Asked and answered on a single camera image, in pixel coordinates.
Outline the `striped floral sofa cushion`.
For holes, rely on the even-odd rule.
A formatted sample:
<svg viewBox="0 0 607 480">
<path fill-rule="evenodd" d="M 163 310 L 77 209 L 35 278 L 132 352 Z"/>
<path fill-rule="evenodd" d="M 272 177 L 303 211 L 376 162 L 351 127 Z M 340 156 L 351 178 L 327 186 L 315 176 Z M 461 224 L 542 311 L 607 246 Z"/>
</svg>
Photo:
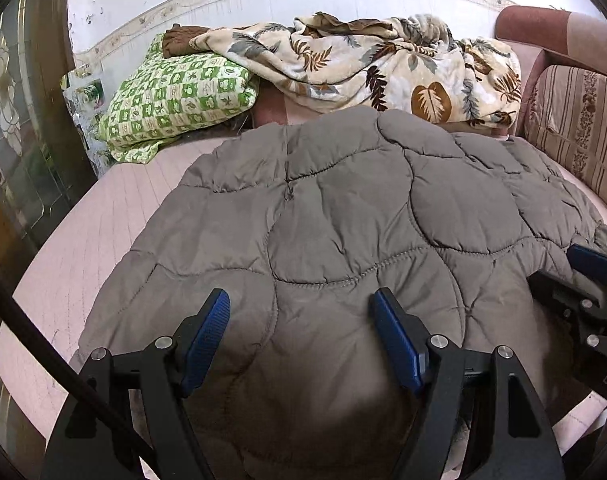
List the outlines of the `striped floral sofa cushion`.
<svg viewBox="0 0 607 480">
<path fill-rule="evenodd" d="M 607 205 L 607 76 L 546 68 L 530 96 L 524 136 Z"/>
</svg>

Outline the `wooden glass panel door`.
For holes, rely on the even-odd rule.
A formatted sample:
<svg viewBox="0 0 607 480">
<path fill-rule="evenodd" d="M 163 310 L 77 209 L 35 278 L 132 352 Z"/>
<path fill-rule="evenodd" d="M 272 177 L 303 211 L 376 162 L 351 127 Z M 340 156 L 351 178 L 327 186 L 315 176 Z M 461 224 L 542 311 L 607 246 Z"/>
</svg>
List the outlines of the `wooden glass panel door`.
<svg viewBox="0 0 607 480">
<path fill-rule="evenodd" d="M 96 177 L 64 104 L 68 0 L 0 11 L 0 278 L 15 285 Z"/>
</svg>

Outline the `green checkered pillow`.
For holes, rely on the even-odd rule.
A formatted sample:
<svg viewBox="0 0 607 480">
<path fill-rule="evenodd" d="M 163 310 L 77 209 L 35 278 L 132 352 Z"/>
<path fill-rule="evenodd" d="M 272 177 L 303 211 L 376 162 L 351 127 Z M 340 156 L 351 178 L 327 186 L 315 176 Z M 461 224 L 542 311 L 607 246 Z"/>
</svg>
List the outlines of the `green checkered pillow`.
<svg viewBox="0 0 607 480">
<path fill-rule="evenodd" d="M 116 162 L 147 164 L 179 136 L 248 112 L 259 84 L 247 68 L 212 52 L 166 58 L 157 35 L 100 118 L 100 138 Z"/>
</svg>

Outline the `leaf print beige blanket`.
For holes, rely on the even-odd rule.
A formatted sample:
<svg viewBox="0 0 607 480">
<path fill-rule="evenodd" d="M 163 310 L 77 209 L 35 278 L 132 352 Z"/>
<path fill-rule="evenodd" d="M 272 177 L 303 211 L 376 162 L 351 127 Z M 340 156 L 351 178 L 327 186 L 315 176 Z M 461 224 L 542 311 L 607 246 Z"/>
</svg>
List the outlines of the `leaf print beige blanket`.
<svg viewBox="0 0 607 480">
<path fill-rule="evenodd" d="M 364 104 L 492 130 L 512 127 L 521 104 L 520 65 L 508 44 L 456 39 L 430 14 L 342 22 L 317 12 L 291 25 L 175 24 L 163 34 L 162 52 L 222 55 L 320 114 Z"/>
</svg>

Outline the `floral plastic bag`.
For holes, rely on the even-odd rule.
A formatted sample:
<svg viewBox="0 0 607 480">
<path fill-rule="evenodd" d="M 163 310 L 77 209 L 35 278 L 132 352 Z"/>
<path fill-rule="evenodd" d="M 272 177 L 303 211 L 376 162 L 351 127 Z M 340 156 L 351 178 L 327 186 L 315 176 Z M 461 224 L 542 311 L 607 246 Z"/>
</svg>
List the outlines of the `floral plastic bag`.
<svg viewBox="0 0 607 480">
<path fill-rule="evenodd" d="M 83 64 L 70 70 L 61 77 L 60 88 L 90 166 L 95 176 L 101 178 L 114 164 L 105 136 L 100 133 L 100 121 L 108 105 L 102 66 Z"/>
</svg>

